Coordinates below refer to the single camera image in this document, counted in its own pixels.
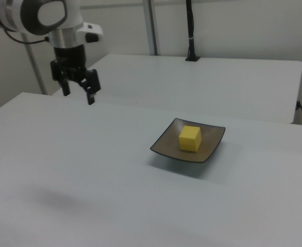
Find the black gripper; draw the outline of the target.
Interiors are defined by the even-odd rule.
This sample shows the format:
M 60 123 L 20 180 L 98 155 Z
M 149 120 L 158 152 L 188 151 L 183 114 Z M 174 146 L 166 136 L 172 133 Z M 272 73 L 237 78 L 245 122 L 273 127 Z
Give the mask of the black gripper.
M 54 81 L 62 88 L 64 96 L 70 92 L 69 80 L 82 80 L 80 86 L 87 95 L 88 105 L 95 102 L 95 95 L 101 90 L 97 71 L 86 70 L 85 46 L 72 48 L 54 48 L 56 60 L 51 62 L 51 72 Z

